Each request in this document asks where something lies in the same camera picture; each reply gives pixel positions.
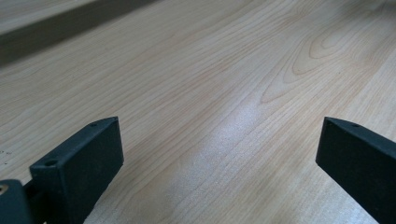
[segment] wooden table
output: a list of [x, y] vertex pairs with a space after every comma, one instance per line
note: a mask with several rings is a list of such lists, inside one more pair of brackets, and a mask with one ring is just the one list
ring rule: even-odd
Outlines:
[[125, 163], [86, 223], [375, 223], [315, 156], [325, 116], [396, 140], [396, 3], [94, 6], [0, 37], [1, 179], [119, 116]]

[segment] screw hole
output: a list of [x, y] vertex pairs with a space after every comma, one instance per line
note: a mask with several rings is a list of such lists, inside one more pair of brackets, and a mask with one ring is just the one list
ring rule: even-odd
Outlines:
[[6, 193], [8, 190], [8, 185], [0, 185], [0, 195]]
[[44, 165], [46, 166], [53, 166], [56, 164], [57, 161], [46, 161], [46, 163], [44, 163]]

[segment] small hole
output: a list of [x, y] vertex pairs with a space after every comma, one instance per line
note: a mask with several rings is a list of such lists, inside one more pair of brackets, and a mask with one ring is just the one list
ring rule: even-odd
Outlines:
[[6, 193], [8, 190], [8, 185], [0, 185], [0, 195]]
[[44, 165], [46, 166], [53, 166], [56, 164], [57, 161], [46, 161], [46, 163], [44, 163]]

